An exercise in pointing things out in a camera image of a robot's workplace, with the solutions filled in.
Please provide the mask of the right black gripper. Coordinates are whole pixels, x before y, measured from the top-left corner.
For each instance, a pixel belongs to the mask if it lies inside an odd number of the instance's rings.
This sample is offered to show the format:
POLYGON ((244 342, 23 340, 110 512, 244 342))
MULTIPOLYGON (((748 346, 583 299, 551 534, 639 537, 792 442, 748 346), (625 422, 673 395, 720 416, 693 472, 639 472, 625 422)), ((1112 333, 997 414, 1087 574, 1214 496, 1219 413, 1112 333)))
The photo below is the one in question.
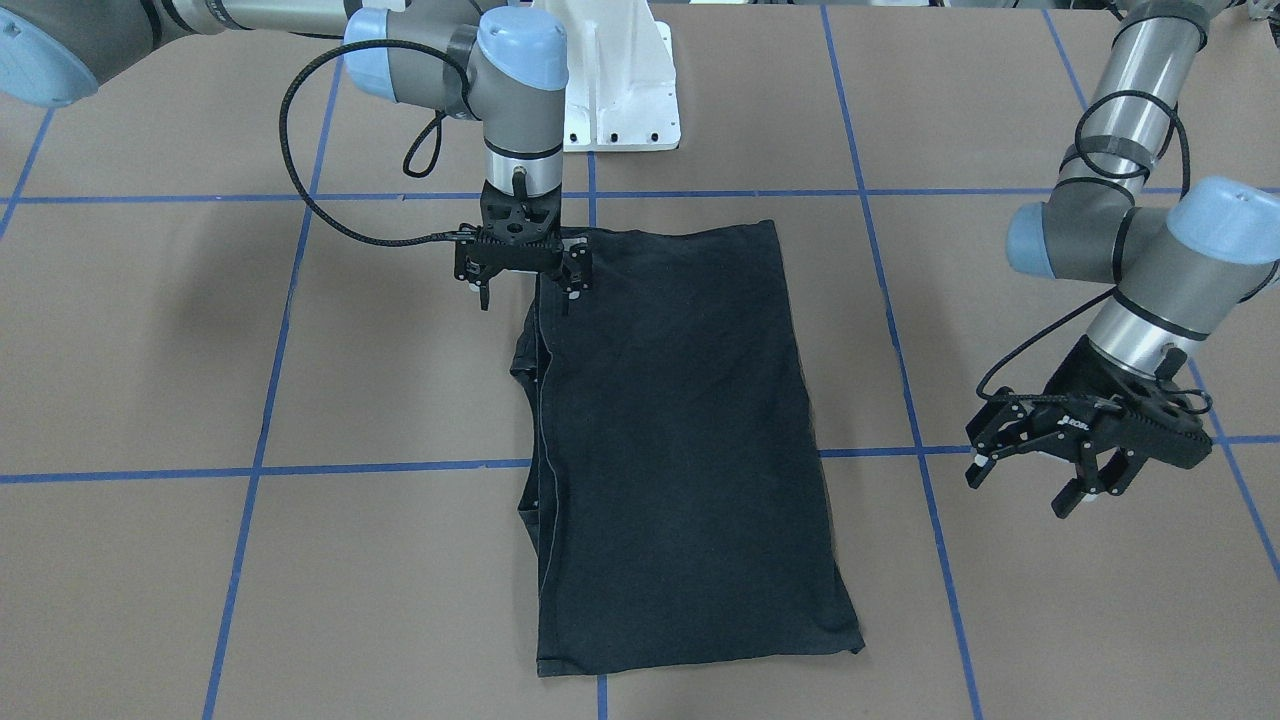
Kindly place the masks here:
POLYGON ((470 263, 470 284, 479 295, 480 309, 490 309, 490 281, 503 270, 559 272, 564 300, 562 313, 593 282, 593 251, 588 238, 561 238, 562 188, 520 197, 486 182, 480 199, 477 263, 470 263))

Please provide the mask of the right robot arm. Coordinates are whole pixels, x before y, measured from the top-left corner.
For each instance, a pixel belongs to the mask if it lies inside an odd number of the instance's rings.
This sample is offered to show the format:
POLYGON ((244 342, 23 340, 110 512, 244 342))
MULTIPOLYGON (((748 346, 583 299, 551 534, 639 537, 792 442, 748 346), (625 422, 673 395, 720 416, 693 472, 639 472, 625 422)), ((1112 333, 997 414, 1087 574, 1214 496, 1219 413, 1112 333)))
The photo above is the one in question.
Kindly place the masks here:
POLYGON ((315 218, 371 246, 451 243, 453 277, 486 307, 506 272, 545 278, 575 300, 594 286, 589 242, 561 228, 568 32, 543 9, 504 1, 5 1, 3 92, 65 108, 182 38, 264 35, 323 50, 291 79, 278 113, 285 173, 315 218), (294 165, 291 115, 305 82, 339 61, 352 85, 389 102, 481 126, 479 219, 454 231, 378 238, 317 202, 294 165))

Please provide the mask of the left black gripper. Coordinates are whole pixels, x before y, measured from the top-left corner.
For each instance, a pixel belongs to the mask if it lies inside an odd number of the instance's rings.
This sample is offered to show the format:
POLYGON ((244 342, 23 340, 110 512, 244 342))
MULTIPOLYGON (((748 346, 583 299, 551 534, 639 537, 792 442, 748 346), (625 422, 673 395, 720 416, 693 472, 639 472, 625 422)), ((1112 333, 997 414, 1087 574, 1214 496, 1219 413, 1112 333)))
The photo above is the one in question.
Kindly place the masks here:
POLYGON ((1160 383, 1112 363, 1082 336, 1050 377, 1044 395, 998 389, 965 425, 973 460, 965 480, 980 487, 998 460, 1046 454, 1074 462, 1075 477, 1055 496, 1051 509, 1066 519, 1085 498, 1124 495, 1149 459, 1192 469, 1212 451, 1201 416, 1178 387, 1160 383), (1073 445, 1071 415, 1089 427, 1091 438, 1115 448, 1098 465, 1093 445, 1073 445))

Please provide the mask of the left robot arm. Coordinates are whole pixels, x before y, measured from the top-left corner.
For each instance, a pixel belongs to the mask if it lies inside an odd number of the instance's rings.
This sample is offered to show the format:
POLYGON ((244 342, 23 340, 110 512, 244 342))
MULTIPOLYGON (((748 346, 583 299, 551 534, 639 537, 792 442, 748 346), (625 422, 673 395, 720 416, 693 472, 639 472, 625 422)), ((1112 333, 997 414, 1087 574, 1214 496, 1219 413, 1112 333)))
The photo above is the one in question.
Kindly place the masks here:
POLYGON ((1019 454, 1070 462, 1052 501, 1123 495, 1155 460, 1194 468, 1211 452, 1197 391, 1176 374, 1239 304, 1277 284, 1277 200, 1211 176, 1185 179, 1170 209, 1138 196, 1172 140, 1189 156, 1178 101, 1225 1, 1129 1, 1108 63, 1073 131, 1046 202, 1019 208, 1006 254, 1028 275, 1106 284, 1085 333, 1037 393, 977 386, 966 424, 978 488, 1019 454))

